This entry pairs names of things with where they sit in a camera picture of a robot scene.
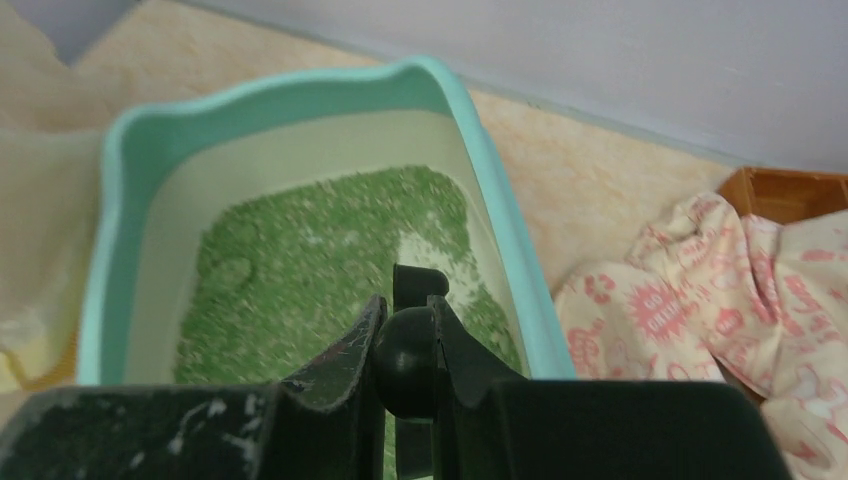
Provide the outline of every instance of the mint green litter box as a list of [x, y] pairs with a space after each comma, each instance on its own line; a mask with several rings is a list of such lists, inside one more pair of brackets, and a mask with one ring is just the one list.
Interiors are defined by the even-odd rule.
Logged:
[[[246, 138], [263, 139], [262, 148], [239, 150]], [[426, 165], [463, 190], [480, 273], [514, 324], [530, 375], [575, 378], [527, 228], [471, 98], [442, 63], [415, 57], [264, 78], [121, 116], [103, 147], [103, 211], [77, 381], [173, 381], [201, 235], [228, 207], [406, 165]]]

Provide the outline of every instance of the wooden tray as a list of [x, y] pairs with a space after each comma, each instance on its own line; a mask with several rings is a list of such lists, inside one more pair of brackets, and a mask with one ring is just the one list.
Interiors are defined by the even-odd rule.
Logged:
[[718, 193], [740, 217], [785, 225], [848, 209], [848, 175], [744, 167]]

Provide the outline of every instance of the pink patterned fabric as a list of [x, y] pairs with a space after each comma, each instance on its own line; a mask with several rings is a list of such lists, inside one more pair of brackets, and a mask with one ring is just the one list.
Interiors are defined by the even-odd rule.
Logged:
[[718, 361], [797, 478], [848, 478], [848, 211], [781, 227], [699, 195], [556, 306], [581, 378], [723, 382]]

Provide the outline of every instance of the lavender wall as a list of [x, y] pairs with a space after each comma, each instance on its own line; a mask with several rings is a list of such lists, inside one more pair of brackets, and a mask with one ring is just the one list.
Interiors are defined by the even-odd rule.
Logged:
[[848, 171], [844, 0], [190, 0], [744, 159]]
[[103, 35], [138, 0], [9, 0], [56, 45], [68, 63]]

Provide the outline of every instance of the yellow cloth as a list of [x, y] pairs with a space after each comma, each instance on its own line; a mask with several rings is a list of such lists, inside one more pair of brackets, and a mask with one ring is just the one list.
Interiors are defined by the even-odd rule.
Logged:
[[848, 478], [848, 211], [781, 227], [699, 195], [556, 306], [581, 378], [724, 381], [718, 359], [797, 478]]
[[72, 372], [68, 347], [98, 214], [100, 137], [124, 95], [118, 84], [63, 65], [4, 0], [0, 65], [2, 393], [47, 386], [57, 367]]

